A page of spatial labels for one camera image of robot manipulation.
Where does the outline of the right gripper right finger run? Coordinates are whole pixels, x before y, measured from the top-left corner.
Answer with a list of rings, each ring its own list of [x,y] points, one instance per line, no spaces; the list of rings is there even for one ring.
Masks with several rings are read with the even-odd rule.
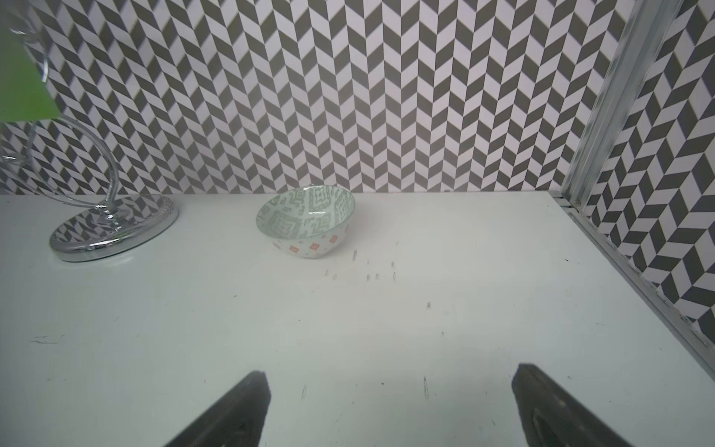
[[[511,388],[530,447],[631,447],[534,364],[519,365]]]

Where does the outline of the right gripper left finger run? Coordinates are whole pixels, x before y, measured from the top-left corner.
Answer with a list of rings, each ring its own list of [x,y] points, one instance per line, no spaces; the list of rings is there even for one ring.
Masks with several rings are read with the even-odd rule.
[[[257,447],[270,402],[266,374],[250,372],[167,446]]]

